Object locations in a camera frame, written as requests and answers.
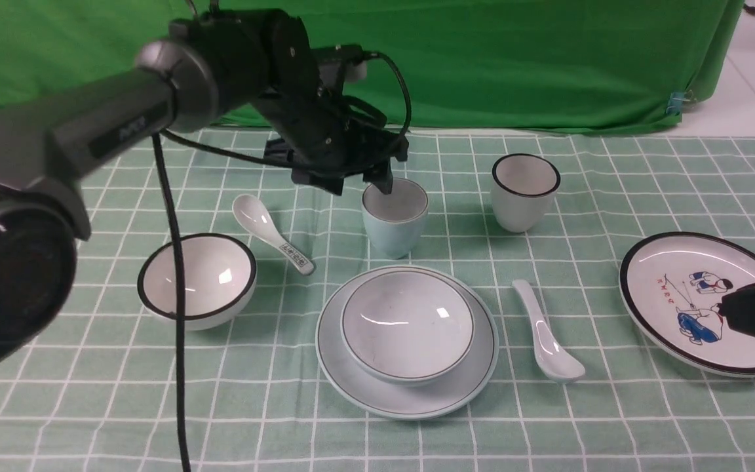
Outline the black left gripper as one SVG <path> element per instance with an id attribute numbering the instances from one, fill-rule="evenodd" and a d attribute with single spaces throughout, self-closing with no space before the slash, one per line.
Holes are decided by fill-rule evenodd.
<path id="1" fill-rule="evenodd" d="M 291 180 L 341 196 L 345 177 L 363 173 L 363 182 L 383 195 L 393 190 L 390 159 L 408 159 L 410 90 L 395 62 L 365 50 L 366 63 L 383 60 L 395 75 L 404 99 L 400 131 L 386 129 L 386 116 L 343 89 L 326 88 L 311 52 L 305 24 L 287 13 L 272 13 L 261 25 L 261 47 L 269 60 L 269 87 L 251 106 L 293 150 Z"/>

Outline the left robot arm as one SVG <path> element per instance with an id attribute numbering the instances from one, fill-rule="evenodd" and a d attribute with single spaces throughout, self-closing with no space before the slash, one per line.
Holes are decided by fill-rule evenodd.
<path id="1" fill-rule="evenodd" d="M 360 174 L 384 194 L 407 161 L 410 92 L 386 54 L 312 48 L 281 9 L 174 19 L 134 68 L 0 110 L 0 362 L 48 326 L 92 236 L 81 180 L 145 138 L 291 170 L 339 195 Z"/>

